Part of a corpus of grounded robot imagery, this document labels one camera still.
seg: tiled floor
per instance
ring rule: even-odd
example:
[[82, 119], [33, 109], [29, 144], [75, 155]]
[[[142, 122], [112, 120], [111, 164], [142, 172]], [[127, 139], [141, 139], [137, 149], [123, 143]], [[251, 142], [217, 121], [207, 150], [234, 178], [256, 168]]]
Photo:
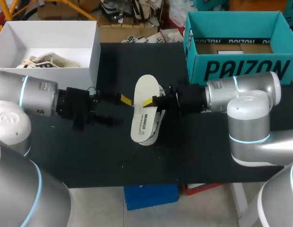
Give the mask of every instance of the tiled floor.
[[[245, 184], [248, 200], [261, 183]], [[237, 227], [228, 184], [194, 195], [181, 194], [178, 202], [128, 211], [123, 187], [71, 189], [76, 205], [75, 227]]]

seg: white box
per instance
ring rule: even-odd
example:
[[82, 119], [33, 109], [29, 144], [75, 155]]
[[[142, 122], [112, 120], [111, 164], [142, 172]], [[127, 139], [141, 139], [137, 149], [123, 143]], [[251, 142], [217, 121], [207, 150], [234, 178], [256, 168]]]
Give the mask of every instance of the white box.
[[[16, 69], [23, 59], [48, 52], [76, 61], [80, 68]], [[99, 58], [96, 21], [10, 21], [0, 33], [0, 71], [56, 81], [59, 89], [95, 87]]]

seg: red box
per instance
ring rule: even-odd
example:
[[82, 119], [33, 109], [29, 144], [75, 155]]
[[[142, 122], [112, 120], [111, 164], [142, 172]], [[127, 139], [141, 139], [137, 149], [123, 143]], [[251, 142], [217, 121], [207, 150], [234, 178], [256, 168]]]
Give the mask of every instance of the red box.
[[192, 189], [188, 189], [187, 185], [183, 185], [183, 190], [186, 192], [187, 195], [192, 195], [198, 192], [203, 192], [205, 190], [220, 186], [224, 183], [206, 183], [202, 186], [196, 187], [196, 188], [192, 188]]

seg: yellow frame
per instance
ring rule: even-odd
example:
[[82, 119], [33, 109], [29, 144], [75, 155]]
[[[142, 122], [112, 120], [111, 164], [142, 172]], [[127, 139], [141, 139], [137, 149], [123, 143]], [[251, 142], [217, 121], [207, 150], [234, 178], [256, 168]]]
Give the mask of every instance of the yellow frame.
[[[30, 6], [32, 6], [33, 4], [36, 3], [37, 0], [31, 0], [30, 3], [28, 3], [25, 7], [23, 7], [22, 9], [18, 10], [17, 13], [14, 13], [14, 10], [16, 8], [16, 6], [19, 3], [19, 0], [13, 0], [13, 3], [10, 7], [10, 9], [8, 8], [5, 0], [0, 0], [0, 6], [2, 8], [2, 12], [5, 16], [5, 20], [6, 21], [11, 21], [13, 19], [13, 17], [17, 16], [19, 13], [23, 12], [24, 10], [26, 10], [27, 8], [29, 8]], [[68, 0], [44, 0], [44, 1], [48, 1], [48, 2], [62, 2], [67, 4], [69, 7], [73, 8], [74, 10], [76, 10], [77, 12], [81, 13], [82, 15], [86, 16], [88, 19], [90, 20], [94, 20], [97, 21], [97, 19], [95, 17], [93, 17], [92, 15], [90, 15], [89, 13], [85, 12], [83, 9], [79, 8], [78, 6], [76, 6], [74, 3], [68, 1]]]

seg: black work surface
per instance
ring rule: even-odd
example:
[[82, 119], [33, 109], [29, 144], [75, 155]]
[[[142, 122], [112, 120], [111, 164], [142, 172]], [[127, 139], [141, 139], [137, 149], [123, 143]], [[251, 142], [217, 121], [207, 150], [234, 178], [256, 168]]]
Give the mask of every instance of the black work surface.
[[[152, 74], [163, 88], [187, 77], [182, 44], [102, 44], [97, 87], [133, 98], [135, 84]], [[266, 181], [280, 166], [235, 163], [224, 113], [176, 118], [167, 112], [152, 146], [131, 140], [133, 108], [99, 104], [98, 114], [124, 120], [120, 127], [96, 124], [71, 130], [58, 116], [31, 117], [31, 158], [68, 187], [168, 183]], [[271, 112], [271, 130], [293, 129], [293, 86], [282, 86], [281, 103]]]

